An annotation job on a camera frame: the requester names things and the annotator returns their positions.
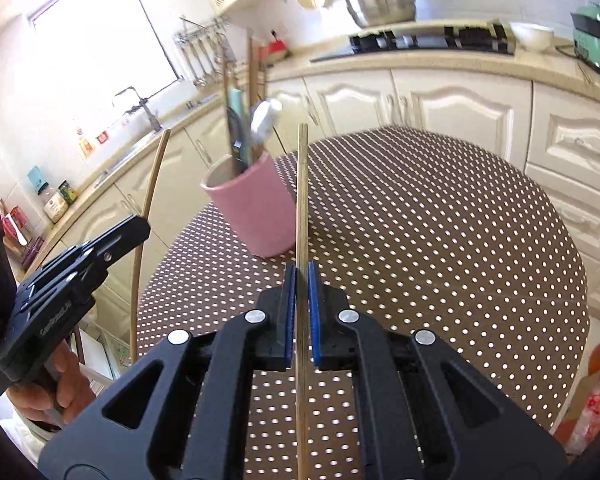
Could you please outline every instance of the utensil holder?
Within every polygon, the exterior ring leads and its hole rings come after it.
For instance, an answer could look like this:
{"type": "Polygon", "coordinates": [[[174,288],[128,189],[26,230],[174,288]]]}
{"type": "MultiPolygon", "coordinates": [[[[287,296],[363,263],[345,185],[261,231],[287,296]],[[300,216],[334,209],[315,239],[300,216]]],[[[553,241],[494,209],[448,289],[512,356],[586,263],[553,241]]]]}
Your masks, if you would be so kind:
{"type": "Polygon", "coordinates": [[[251,254],[270,258],[296,243],[296,204],[268,152],[238,176],[226,155],[209,169],[200,187],[251,254]]]}

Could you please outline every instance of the brown tablecloth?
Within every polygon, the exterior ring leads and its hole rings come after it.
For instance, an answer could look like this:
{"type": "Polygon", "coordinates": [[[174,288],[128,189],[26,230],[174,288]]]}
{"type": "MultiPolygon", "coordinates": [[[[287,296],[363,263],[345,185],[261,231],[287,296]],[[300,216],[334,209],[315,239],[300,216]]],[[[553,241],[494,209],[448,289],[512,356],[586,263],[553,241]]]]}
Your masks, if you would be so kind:
{"type": "MultiPolygon", "coordinates": [[[[276,165],[295,189],[295,154],[276,165]]],[[[309,165],[323,281],[388,330],[432,329],[549,428],[589,317],[584,266],[544,192],[476,146],[392,126],[312,144],[309,165]]],[[[175,328],[217,330],[280,284],[293,257],[252,256],[209,205],[145,291],[139,351],[175,328]]],[[[254,377],[246,476],[296,476],[293,387],[291,371],[254,377]]],[[[316,371],[311,388],[312,478],[361,478],[349,374],[316,371]]]]}

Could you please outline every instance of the stovetop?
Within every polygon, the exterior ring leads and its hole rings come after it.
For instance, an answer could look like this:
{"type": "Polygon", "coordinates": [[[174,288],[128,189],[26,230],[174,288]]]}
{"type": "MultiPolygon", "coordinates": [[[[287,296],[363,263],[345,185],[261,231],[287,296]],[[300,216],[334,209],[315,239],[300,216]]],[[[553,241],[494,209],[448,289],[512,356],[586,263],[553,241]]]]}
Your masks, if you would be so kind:
{"type": "Polygon", "coordinates": [[[349,37],[349,46],[311,62],[401,50],[471,50],[512,56],[516,40],[507,25],[481,23],[402,23],[365,30],[349,37]]]}

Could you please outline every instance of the silver screw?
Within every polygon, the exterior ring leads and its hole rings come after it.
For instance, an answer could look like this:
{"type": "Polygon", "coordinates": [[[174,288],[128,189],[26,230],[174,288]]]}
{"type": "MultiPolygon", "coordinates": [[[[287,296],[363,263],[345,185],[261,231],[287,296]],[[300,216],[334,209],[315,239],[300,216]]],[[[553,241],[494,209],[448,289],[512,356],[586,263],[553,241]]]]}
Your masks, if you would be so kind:
{"type": "Polygon", "coordinates": [[[249,323],[260,323],[267,318],[267,315],[261,310],[250,310],[244,315],[249,323]]]}
{"type": "Polygon", "coordinates": [[[172,345],[181,345],[189,340],[189,332],[186,330],[174,330],[167,336],[167,340],[172,345]]]}
{"type": "Polygon", "coordinates": [[[338,314],[338,319],[343,323],[355,323],[360,319],[360,314],[355,310],[347,309],[338,314]]]}
{"type": "Polygon", "coordinates": [[[416,341],[421,345],[433,345],[436,335],[431,330],[420,330],[416,332],[416,341]]]}

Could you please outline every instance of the black stove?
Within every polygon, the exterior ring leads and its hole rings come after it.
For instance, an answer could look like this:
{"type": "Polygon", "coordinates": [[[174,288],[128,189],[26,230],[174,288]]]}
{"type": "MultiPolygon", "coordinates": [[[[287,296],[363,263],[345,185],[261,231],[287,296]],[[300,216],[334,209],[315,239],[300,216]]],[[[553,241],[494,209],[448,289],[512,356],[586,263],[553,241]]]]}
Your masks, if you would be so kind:
{"type": "Polygon", "coordinates": [[[398,50],[472,50],[512,56],[516,41],[513,34],[501,24],[490,23],[484,27],[437,26],[410,27],[400,30],[381,30],[364,36],[349,37],[349,46],[311,62],[340,57],[393,52],[398,50]]]}

